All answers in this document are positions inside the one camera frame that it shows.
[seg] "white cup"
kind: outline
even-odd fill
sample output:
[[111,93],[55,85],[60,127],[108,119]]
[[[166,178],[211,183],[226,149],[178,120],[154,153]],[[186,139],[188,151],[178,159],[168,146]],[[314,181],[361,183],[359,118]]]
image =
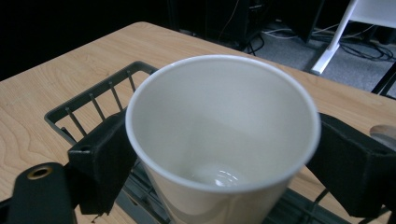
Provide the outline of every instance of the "white cup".
[[147,78],[126,130],[175,223],[261,223],[317,148],[306,90],[256,60],[198,56]]

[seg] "paper cup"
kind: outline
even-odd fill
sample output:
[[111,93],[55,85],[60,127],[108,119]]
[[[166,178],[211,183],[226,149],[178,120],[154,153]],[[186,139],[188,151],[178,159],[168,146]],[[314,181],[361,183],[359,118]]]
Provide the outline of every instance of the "paper cup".
[[261,223],[318,145],[306,90],[229,55],[169,64],[133,95],[125,126],[175,223]]

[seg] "white table leg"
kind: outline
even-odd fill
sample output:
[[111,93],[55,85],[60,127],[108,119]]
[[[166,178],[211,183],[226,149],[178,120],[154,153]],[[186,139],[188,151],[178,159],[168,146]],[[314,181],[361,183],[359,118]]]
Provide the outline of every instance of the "white table leg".
[[349,22],[349,19],[352,16],[353,9],[355,8],[358,1],[359,0],[350,0],[349,5],[346,8],[346,12],[344,13],[343,18],[341,19],[340,24],[338,25],[338,28],[335,31],[334,37],[332,38],[332,42],[326,48],[323,54],[320,56],[318,61],[315,63],[314,67],[311,69],[312,73],[316,75],[322,74],[327,64],[329,63],[330,59],[340,47],[338,42],[340,41],[341,35],[343,34],[347,26],[347,23]]

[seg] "wooden tabletop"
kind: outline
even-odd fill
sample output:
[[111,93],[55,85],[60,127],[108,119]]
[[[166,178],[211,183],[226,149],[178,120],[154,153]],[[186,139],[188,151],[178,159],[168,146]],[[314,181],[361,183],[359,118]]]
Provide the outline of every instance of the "wooden tabletop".
[[[205,54],[240,55],[275,65],[306,87],[319,112],[332,115],[365,134],[377,124],[396,126],[396,101],[138,22],[0,83],[0,200],[12,195],[16,176],[29,167],[47,161],[68,162],[66,152],[70,145],[44,121],[44,115],[51,109],[132,62],[142,61],[161,68]],[[126,104],[130,95],[121,98]],[[90,125],[92,118],[82,117]],[[290,187],[311,200],[323,189],[306,168]],[[357,220],[346,215],[332,197],[327,197],[323,205],[352,222]],[[93,219],[94,216],[78,213],[78,223],[91,223]],[[109,216],[99,217],[95,222],[134,223],[117,205]],[[380,218],[377,223],[386,221]]]

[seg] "table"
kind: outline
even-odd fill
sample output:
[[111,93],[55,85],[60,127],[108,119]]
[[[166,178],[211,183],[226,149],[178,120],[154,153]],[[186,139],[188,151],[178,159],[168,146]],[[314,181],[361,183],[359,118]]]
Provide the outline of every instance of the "table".
[[[29,167],[48,161],[68,162],[66,151],[70,145],[44,121],[44,115],[52,108],[134,61],[161,68],[205,54],[240,55],[270,63],[303,84],[319,112],[332,115],[365,134],[376,124],[396,126],[396,102],[386,97],[150,23],[137,22],[0,83],[0,200],[12,195],[16,176]],[[120,98],[127,102],[130,96]],[[83,117],[80,121],[90,125],[92,119]],[[297,174],[290,187],[310,200],[323,190],[306,168]],[[346,216],[331,197],[323,201],[323,206],[356,222],[355,218]],[[78,223],[91,223],[94,219],[94,216],[81,215],[78,209],[76,212]],[[134,223],[117,205],[109,216],[103,215],[95,222]]]
[[339,41],[349,21],[359,21],[396,28],[395,10],[396,7],[392,0],[350,0],[346,12],[332,38],[332,42],[312,67],[312,73],[317,75],[323,73],[332,59],[332,56],[334,56],[335,52],[340,47]]

